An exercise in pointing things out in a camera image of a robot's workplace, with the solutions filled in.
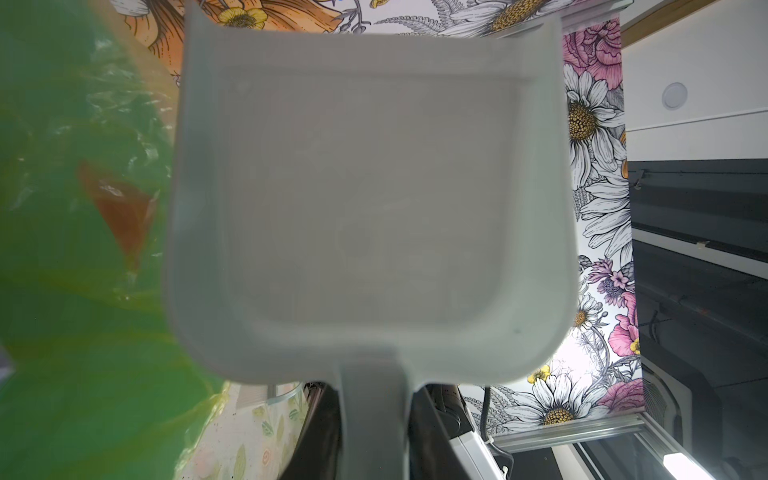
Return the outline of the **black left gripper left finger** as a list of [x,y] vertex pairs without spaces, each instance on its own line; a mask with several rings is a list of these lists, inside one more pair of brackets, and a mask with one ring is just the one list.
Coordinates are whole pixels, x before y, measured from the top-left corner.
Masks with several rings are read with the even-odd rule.
[[309,410],[296,449],[280,480],[334,480],[341,447],[337,392],[324,383],[310,385]]

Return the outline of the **orange paper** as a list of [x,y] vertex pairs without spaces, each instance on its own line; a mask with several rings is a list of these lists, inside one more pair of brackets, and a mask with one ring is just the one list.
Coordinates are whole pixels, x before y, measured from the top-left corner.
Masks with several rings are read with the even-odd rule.
[[77,176],[115,238],[128,268],[137,270],[154,221],[156,197],[86,161],[78,165]]

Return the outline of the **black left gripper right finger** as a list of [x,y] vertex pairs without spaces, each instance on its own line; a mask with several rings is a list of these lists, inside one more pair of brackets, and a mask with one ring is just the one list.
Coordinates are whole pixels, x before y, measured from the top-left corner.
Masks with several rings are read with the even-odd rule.
[[413,396],[408,424],[411,480],[468,480],[426,387]]

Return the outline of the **aluminium corner post right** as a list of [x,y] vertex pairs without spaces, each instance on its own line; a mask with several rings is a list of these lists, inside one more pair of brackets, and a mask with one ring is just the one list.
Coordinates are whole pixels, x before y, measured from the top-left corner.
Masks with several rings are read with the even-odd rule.
[[605,417],[551,425],[522,433],[504,434],[494,444],[509,453],[533,451],[560,445],[589,442],[640,432],[645,426],[640,414]]

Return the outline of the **grey-green plastic dustpan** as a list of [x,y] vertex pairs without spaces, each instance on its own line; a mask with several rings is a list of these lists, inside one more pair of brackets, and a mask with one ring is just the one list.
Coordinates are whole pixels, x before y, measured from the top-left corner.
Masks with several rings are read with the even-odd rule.
[[168,319],[241,384],[338,394],[337,479],[410,479],[413,396],[527,376],[575,313],[562,27],[306,34],[186,5]]

